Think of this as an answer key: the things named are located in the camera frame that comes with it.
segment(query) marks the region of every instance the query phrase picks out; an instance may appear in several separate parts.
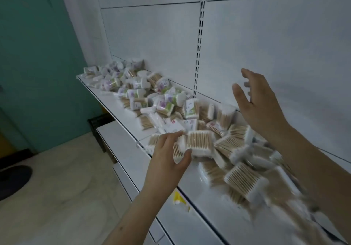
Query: black crate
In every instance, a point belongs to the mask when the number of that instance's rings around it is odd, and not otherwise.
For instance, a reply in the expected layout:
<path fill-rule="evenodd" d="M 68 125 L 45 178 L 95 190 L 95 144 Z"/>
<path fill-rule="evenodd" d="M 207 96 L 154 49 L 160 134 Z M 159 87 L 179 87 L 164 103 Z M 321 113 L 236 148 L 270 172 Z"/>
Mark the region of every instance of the black crate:
<path fill-rule="evenodd" d="M 101 127 L 107 123 L 114 121 L 114 118 L 110 114 L 102 114 L 95 118 L 88 119 L 88 123 L 90 125 L 91 132 L 93 133 L 96 141 L 99 143 L 103 152 L 106 152 L 105 146 L 103 144 L 103 139 L 100 137 L 96 128 Z"/>

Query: left hand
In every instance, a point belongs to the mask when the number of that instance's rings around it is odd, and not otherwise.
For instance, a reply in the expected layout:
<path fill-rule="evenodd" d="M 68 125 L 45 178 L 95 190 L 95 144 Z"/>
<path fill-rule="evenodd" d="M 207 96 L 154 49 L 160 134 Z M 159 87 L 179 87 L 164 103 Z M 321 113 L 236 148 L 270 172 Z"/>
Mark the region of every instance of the left hand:
<path fill-rule="evenodd" d="M 173 145 L 182 134 L 183 132 L 179 131 L 160 135 L 147 169 L 142 192 L 161 206 L 191 163 L 191 150 L 184 153 L 180 163 L 176 164 L 173 160 Z"/>

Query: hand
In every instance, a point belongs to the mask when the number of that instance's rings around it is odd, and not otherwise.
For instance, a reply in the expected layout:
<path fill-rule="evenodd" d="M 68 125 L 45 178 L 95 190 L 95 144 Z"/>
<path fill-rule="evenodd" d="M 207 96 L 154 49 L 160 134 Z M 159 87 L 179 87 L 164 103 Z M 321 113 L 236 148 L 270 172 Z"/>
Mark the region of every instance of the hand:
<path fill-rule="evenodd" d="M 184 153 L 183 159 L 176 164 L 173 160 L 173 145 L 183 133 L 162 134 L 155 146 L 142 192 L 162 206 L 178 185 L 191 162 L 191 150 Z"/>
<path fill-rule="evenodd" d="M 243 89 L 238 84 L 233 84 L 233 94 L 240 111 L 254 131 L 267 141 L 272 141 L 285 133 L 290 125 L 265 77 L 247 69 L 241 69 L 241 73 L 244 78 L 248 79 L 248 83 L 244 83 L 244 85 L 251 89 L 248 92 L 251 101 L 248 101 Z"/>

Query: pile of cotton swab packages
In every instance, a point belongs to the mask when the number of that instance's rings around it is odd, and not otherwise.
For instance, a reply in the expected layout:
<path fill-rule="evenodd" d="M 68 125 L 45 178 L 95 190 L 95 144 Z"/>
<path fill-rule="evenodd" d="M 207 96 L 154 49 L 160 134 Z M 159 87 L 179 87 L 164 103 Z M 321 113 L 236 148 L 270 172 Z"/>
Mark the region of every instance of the pile of cotton swab packages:
<path fill-rule="evenodd" d="M 174 161 L 179 163 L 191 149 L 202 180 L 209 187 L 226 185 L 223 205 L 250 221 L 267 205 L 298 244 L 313 244 L 312 230 L 330 244 L 313 221 L 315 207 L 309 207 L 281 155 L 250 126 L 235 123 L 234 106 L 194 98 L 160 73 L 144 70 L 144 61 L 137 58 L 84 68 L 83 76 L 91 79 L 89 87 L 115 95 L 116 102 L 138 119 L 141 131 L 157 129 L 145 146 L 149 154 L 160 134 L 183 131 L 173 146 Z"/>

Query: floor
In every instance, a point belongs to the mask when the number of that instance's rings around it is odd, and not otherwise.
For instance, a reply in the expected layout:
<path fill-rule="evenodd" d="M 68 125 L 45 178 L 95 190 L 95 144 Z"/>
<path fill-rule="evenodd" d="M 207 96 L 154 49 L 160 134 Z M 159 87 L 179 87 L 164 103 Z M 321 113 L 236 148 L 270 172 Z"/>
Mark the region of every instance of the floor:
<path fill-rule="evenodd" d="M 1 244 L 100 245 L 130 205 L 91 133 L 19 164 L 33 175 L 0 201 Z"/>

